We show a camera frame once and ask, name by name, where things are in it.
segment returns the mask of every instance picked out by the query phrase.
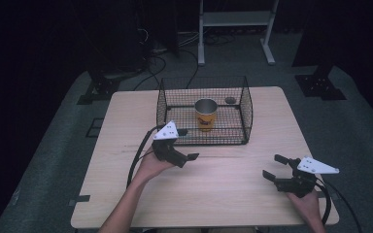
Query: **dark floor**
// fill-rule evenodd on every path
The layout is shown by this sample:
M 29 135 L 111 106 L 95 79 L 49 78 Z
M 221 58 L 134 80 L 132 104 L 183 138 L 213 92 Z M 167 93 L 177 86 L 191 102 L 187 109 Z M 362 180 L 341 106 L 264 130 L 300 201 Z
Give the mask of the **dark floor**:
M 301 34 L 273 34 L 270 46 L 277 64 L 265 60 L 259 35 L 237 36 L 222 47 L 206 47 L 206 65 L 197 77 L 246 76 L 250 86 L 281 87 L 292 107 L 312 155 L 324 163 L 340 168 L 339 175 L 324 175 L 351 204 L 363 232 L 373 232 L 373 110 L 356 89 L 351 77 L 334 67 L 329 75 L 347 100 L 323 101 L 304 97 L 294 76 L 311 74 L 315 67 L 292 68 Z M 196 54 L 197 47 L 185 50 Z M 181 51 L 160 56 L 166 67 L 161 78 L 191 77 L 195 58 Z M 152 59 L 151 69 L 158 71 L 162 60 Z M 145 72 L 121 83 L 119 91 L 132 90 L 150 73 Z M 81 74 L 65 96 L 44 139 L 37 149 L 17 190 L 17 198 L 0 218 L 0 232 L 74 232 L 70 219 L 74 200 L 79 195 L 96 138 L 86 132 L 96 117 L 103 117 L 108 101 L 77 105 L 90 83 Z M 137 90 L 155 89 L 148 79 Z M 346 203 L 334 199 L 340 221 L 327 226 L 328 232 L 357 232 Z M 305 226 L 270 227 L 269 232 L 308 232 Z

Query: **wire mesh cage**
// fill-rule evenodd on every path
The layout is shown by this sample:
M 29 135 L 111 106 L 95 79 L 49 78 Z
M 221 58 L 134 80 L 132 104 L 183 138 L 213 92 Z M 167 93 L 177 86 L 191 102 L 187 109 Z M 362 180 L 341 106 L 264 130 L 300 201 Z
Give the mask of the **wire mesh cage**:
M 218 104 L 214 126 L 204 132 L 198 127 L 195 102 L 209 98 Z M 245 145 L 253 126 L 253 103 L 246 77 L 165 78 L 159 86 L 156 124 L 173 120 L 186 129 L 176 146 Z

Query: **dark background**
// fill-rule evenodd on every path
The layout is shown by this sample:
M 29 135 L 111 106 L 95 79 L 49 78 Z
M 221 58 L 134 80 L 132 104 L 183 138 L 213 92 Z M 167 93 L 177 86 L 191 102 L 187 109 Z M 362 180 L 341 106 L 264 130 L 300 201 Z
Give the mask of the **dark background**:
M 167 17 L 177 23 L 170 28 L 197 29 L 199 1 L 161 2 L 174 9 Z M 213 11 L 226 1 L 206 2 L 206 9 Z M 142 66 L 146 55 L 134 25 L 149 27 L 152 36 L 159 37 L 148 4 L 0 1 L 0 215 L 75 78 L 88 67 L 135 70 Z M 223 9 L 264 10 L 269 4 L 241 0 Z M 303 28 L 294 65 L 317 65 L 329 50 L 334 63 L 354 78 L 373 107 L 373 1 L 320 0 L 314 8 L 310 1 L 281 1 L 274 30 L 287 33 Z

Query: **paper cup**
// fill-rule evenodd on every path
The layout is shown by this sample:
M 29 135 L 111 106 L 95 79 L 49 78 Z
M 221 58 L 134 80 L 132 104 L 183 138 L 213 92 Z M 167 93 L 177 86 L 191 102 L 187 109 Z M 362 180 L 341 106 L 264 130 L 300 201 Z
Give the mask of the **paper cup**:
M 198 128 L 203 132 L 211 131 L 217 119 L 218 104 L 212 99 L 200 99 L 195 103 Z

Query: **white triangular marker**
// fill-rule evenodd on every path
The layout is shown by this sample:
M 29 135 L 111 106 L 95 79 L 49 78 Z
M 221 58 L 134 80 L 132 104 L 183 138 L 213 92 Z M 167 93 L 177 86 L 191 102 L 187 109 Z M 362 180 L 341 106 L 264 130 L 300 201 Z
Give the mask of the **white triangular marker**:
M 298 165 L 298 170 L 312 174 L 338 174 L 340 170 L 305 156 Z
M 164 140 L 164 139 L 176 139 L 178 138 L 177 126 L 175 126 L 174 121 L 169 121 L 161 130 L 159 130 L 154 136 L 154 140 Z

